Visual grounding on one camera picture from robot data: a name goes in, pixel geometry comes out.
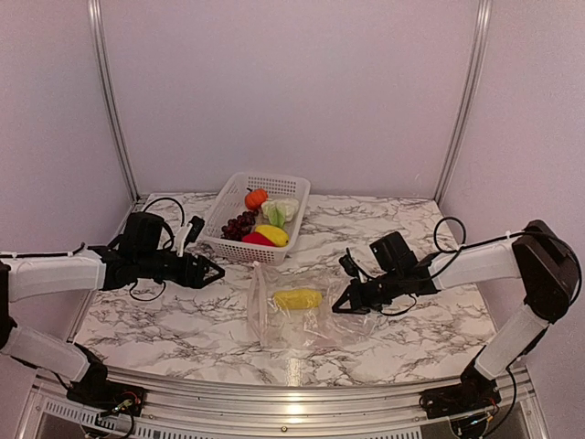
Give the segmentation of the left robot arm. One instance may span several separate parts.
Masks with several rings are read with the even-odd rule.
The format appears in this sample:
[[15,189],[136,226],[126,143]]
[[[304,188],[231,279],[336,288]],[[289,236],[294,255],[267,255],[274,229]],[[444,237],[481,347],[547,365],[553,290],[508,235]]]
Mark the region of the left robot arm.
[[115,399],[108,371],[88,349],[20,326],[10,304],[30,297],[65,292],[113,291],[138,281],[201,289],[225,275],[224,269],[200,255],[186,252],[205,222],[193,217],[178,233],[159,215],[131,214],[120,235],[102,246],[81,245],[71,252],[4,253],[1,256],[1,352],[33,368],[45,369],[70,382],[97,407]]

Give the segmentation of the fake purple grapes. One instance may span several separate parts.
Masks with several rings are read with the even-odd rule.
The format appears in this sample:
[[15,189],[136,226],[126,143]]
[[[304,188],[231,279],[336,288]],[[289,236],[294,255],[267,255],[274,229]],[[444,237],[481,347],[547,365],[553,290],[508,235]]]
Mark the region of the fake purple grapes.
[[241,241],[243,236],[252,233],[258,214],[257,210],[247,210],[236,218],[229,219],[227,224],[221,228],[221,238],[229,241]]

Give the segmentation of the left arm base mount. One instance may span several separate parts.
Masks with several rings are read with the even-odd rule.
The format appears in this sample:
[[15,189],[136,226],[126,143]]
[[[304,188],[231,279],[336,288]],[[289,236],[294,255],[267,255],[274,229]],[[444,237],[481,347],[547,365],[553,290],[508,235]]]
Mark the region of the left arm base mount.
[[143,409],[145,389],[109,380],[107,367],[96,355],[82,345],[74,346],[86,355],[89,368],[79,382],[70,383],[67,398],[101,409],[103,416],[122,412],[138,417]]

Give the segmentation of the clear zip top bag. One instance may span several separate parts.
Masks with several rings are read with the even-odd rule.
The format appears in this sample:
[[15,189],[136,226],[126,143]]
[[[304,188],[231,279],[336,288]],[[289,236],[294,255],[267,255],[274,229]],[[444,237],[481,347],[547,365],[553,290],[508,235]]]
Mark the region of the clear zip top bag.
[[[255,262],[247,294],[250,336],[263,348],[274,349],[340,348],[366,340],[376,326],[373,316],[332,311],[347,286],[347,280],[330,273],[281,273],[273,266]],[[321,292],[320,306],[287,311],[274,305],[275,292],[300,288]]]

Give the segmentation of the fake orange tomato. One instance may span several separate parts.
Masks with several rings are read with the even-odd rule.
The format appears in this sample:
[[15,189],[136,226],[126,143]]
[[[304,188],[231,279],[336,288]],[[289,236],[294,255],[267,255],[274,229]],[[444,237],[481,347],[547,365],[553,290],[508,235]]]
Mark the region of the fake orange tomato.
[[244,198],[244,203],[247,209],[256,210],[259,209],[268,198],[268,192],[264,188],[249,188],[249,192]]

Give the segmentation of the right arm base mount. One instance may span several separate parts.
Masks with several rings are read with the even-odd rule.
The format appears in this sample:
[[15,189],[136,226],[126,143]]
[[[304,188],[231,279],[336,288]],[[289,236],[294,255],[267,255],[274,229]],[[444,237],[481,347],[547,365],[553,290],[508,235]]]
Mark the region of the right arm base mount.
[[429,419],[479,410],[501,402],[496,387],[496,381],[482,375],[472,361],[463,370],[458,384],[423,391],[419,405]]

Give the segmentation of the fake red pepper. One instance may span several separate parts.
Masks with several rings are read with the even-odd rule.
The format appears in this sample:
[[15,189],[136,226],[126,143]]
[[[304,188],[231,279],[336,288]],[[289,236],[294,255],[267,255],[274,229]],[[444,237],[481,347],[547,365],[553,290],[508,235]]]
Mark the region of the fake red pepper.
[[264,235],[258,232],[252,232],[242,237],[242,242],[254,245],[274,247],[275,244]]

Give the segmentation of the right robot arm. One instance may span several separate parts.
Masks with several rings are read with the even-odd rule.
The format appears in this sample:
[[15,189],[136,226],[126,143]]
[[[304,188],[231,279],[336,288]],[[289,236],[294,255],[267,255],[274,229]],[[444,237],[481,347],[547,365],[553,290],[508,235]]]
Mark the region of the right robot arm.
[[334,302],[337,314],[381,313],[403,295],[414,298],[437,294],[464,284],[519,279],[524,299],[475,356],[453,389],[452,400],[471,410],[483,400],[495,379],[529,353],[576,302],[583,284],[579,259],[572,248],[540,220],[522,230],[455,250],[438,249],[423,259],[397,232],[369,246],[383,273],[374,277],[350,253],[339,260],[351,281]]

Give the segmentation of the fake white cauliflower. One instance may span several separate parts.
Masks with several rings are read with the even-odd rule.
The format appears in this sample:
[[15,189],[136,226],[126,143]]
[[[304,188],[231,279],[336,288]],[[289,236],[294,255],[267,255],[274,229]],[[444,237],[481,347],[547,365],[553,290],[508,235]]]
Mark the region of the fake white cauliflower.
[[299,207],[296,198],[268,199],[261,204],[261,213],[272,226],[283,229],[293,220]]

